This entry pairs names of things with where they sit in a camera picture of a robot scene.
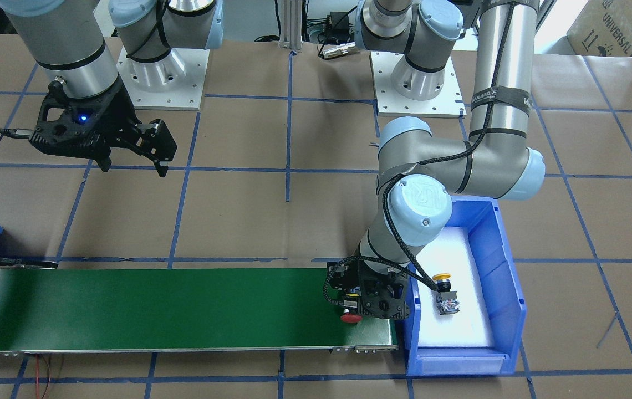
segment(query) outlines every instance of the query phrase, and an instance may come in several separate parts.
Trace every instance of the conveyor belt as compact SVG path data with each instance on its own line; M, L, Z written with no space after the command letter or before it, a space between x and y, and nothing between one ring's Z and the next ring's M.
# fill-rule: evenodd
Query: conveyor belt
M0 270L0 353L396 349L339 320L320 268Z

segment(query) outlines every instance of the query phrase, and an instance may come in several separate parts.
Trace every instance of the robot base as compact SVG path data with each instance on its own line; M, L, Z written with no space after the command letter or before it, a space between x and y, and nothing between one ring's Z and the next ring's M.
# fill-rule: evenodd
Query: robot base
M134 77L126 61L126 49L121 49L116 68L126 84L131 101L136 109L172 109L177 111L200 111L202 89L205 84L209 50L179 48L176 51L185 62L185 78L182 84L169 91L145 91L134 84Z
M445 66L445 83L439 95L433 99L417 101L408 99L395 90L390 74L402 58L402 54L373 51L370 53L373 66L373 82L378 99L380 116L422 116L436 118L458 118L466 115L461 89L450 60Z

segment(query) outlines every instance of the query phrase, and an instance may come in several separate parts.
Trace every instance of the cardboard box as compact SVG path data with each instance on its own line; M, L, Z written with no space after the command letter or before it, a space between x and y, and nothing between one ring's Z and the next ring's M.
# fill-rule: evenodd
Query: cardboard box
M632 57L632 0L589 0L567 38L579 55Z

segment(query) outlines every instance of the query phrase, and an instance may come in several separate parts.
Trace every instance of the table surface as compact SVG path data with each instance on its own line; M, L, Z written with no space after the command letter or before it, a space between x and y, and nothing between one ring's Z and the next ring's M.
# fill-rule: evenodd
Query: table surface
M469 99L476 55L452 57ZM0 138L0 255L322 268L354 250L376 209L374 143L391 118L376 116L371 82L367 52L323 61L312 45L225 42L199 114L139 112L179 145L164 179L129 151L105 173ZM0 127L33 126L46 85L21 40L0 36ZM632 59L536 55L532 96L545 183L500 203L528 306L514 376L412 379L402 351L65 354L50 357L50 397L632 397ZM468 122L427 119L453 139ZM34 397L34 376L32 357L1 357L0 397Z

